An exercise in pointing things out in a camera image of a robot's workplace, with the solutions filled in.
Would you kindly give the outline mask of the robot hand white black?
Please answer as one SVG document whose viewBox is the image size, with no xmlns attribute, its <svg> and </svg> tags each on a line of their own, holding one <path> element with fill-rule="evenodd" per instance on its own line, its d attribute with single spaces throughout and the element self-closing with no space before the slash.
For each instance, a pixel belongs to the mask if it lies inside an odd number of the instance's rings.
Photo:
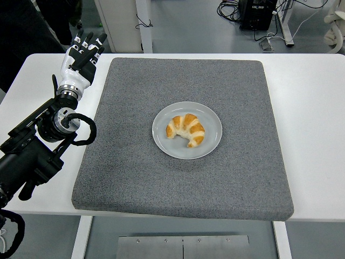
<svg viewBox="0 0 345 259">
<path fill-rule="evenodd" d="M 92 85 L 96 64 L 105 49 L 103 43 L 107 39 L 107 34 L 103 33 L 95 40 L 92 38 L 92 32 L 85 36 L 83 29 L 78 31 L 71 47 L 66 51 L 61 66 L 63 80 L 60 86 L 71 85 L 84 90 Z"/>
</svg>

